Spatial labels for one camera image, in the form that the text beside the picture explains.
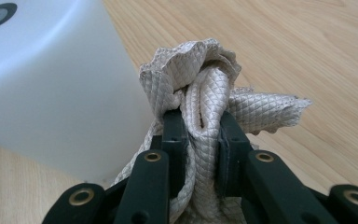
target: crumpled cloth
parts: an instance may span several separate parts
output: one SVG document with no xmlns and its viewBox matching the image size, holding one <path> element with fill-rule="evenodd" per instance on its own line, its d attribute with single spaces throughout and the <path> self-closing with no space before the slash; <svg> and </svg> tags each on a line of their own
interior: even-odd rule
<svg viewBox="0 0 358 224">
<path fill-rule="evenodd" d="M 215 193 L 217 136 L 223 112 L 230 112 L 245 133 L 275 133 L 280 127 L 296 125 L 311 101 L 234 88 L 240 70 L 235 53 L 223 49 L 215 39 L 158 49 L 153 61 L 141 66 L 139 76 L 156 119 L 115 183 L 131 174 L 136 156 L 149 149 L 152 136 L 162 134 L 164 113 L 180 107 L 190 144 L 186 182 L 170 201 L 170 223 L 245 223 L 241 199 L 222 199 Z"/>
</svg>

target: white cylinder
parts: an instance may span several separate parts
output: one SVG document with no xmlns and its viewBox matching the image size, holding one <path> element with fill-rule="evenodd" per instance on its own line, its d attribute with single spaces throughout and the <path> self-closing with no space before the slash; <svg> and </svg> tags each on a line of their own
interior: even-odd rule
<svg viewBox="0 0 358 224">
<path fill-rule="evenodd" d="M 10 3 L 17 10 L 0 24 L 0 147 L 88 181 L 118 174 L 152 114 L 102 2 Z"/>
</svg>

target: textured fabric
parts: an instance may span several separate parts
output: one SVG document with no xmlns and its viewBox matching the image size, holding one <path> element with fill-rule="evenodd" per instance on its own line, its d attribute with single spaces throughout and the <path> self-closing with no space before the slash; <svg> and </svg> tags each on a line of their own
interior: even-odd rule
<svg viewBox="0 0 358 224">
<path fill-rule="evenodd" d="M 136 156 L 149 149 L 154 134 L 162 133 L 164 113 L 180 107 L 190 144 L 186 149 L 186 182 L 178 197 L 171 200 L 170 222 L 245 223 L 241 199 L 221 199 L 214 190 L 223 112 L 230 112 L 245 133 L 275 133 L 280 127 L 296 125 L 310 100 L 254 93 L 251 88 L 234 89 L 240 70 L 235 54 L 214 39 L 158 49 L 153 61 L 140 68 L 140 81 L 156 120 L 115 183 L 131 174 Z"/>
</svg>

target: table surface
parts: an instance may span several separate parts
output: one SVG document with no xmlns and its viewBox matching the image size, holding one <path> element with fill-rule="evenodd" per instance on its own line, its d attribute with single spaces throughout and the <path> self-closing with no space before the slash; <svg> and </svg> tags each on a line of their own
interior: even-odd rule
<svg viewBox="0 0 358 224">
<path fill-rule="evenodd" d="M 237 53 L 236 86 L 293 93 L 300 124 L 249 135 L 322 193 L 358 185 L 358 1 L 104 1 L 133 65 L 158 47 L 213 37 Z M 38 223 L 71 176 L 0 148 L 0 223 Z"/>
</svg>

